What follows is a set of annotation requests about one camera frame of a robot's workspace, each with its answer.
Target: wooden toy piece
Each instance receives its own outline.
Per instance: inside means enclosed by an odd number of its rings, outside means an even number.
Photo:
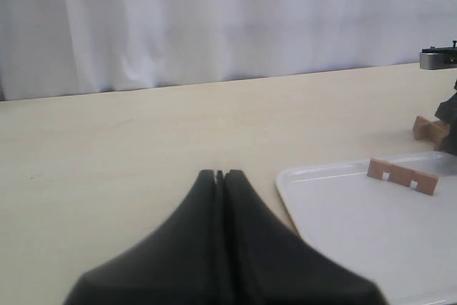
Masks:
[[[384,173],[388,174],[388,181],[405,187],[411,187],[413,181],[417,182],[416,191],[428,194],[429,196],[433,196],[436,184],[438,183],[438,177],[436,175],[416,171],[378,159],[370,159],[366,175],[382,180]]]
[[[378,159],[370,159],[367,176],[382,180],[383,174],[391,170],[391,164]]]
[[[417,116],[413,126],[414,139],[428,139],[435,144],[433,150],[442,149],[442,141],[449,134],[449,125],[442,121],[431,122],[428,119]]]
[[[388,180],[390,182],[395,182],[396,184],[410,187],[415,173],[416,171],[413,169],[392,164],[391,172],[388,175]]]
[[[417,192],[433,196],[436,184],[438,183],[438,177],[436,175],[424,173],[422,171],[416,171],[413,176],[413,180],[417,182]]]

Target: white tray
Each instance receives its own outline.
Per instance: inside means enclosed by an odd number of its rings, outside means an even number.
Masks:
[[[385,160],[438,175],[435,194],[368,178],[368,160],[289,169],[276,185],[303,240],[375,281],[390,304],[457,303],[457,157]]]

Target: white curtain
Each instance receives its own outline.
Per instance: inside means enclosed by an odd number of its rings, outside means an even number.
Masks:
[[[0,0],[6,99],[418,60],[457,0]]]

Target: wooden table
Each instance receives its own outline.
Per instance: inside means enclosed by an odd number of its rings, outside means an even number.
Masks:
[[[61,304],[200,169],[243,169],[291,226],[278,172],[431,150],[414,119],[432,119],[456,77],[407,64],[0,103],[0,304]]]

